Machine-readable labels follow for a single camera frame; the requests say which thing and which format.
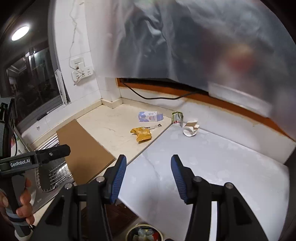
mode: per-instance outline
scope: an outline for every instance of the human hand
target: human hand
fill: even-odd
[[[26,179],[25,183],[26,188],[31,186],[31,181]],[[17,209],[17,215],[20,218],[26,218],[28,224],[33,224],[35,219],[32,214],[32,205],[30,204],[31,194],[28,189],[25,189],[22,195],[20,196],[20,202],[23,206]],[[0,207],[8,207],[9,203],[5,195],[0,192]]]

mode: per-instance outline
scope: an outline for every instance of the sink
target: sink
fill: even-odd
[[[39,150],[58,145],[59,139],[58,136],[55,135],[40,147]],[[25,172],[25,176],[30,179],[32,183],[29,191],[31,193],[33,213],[54,198],[65,183],[74,182],[65,158],[59,158],[41,167],[28,170]]]

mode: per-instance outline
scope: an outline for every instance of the cardboard sheet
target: cardboard sheet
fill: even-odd
[[[71,154],[65,157],[75,182],[85,184],[115,157],[101,146],[78,122],[73,120],[57,131],[60,145],[67,144]]]

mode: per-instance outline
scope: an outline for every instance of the ceiling light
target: ceiling light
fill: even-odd
[[[15,31],[15,33],[11,37],[11,40],[15,41],[15,40],[20,39],[21,37],[24,37],[28,31],[29,31],[28,26],[21,27],[20,29]]]

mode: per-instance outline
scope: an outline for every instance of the plastic sheet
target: plastic sheet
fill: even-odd
[[[170,78],[271,117],[296,138],[296,45],[261,1],[110,0],[96,6],[100,19],[90,47],[98,75]]]

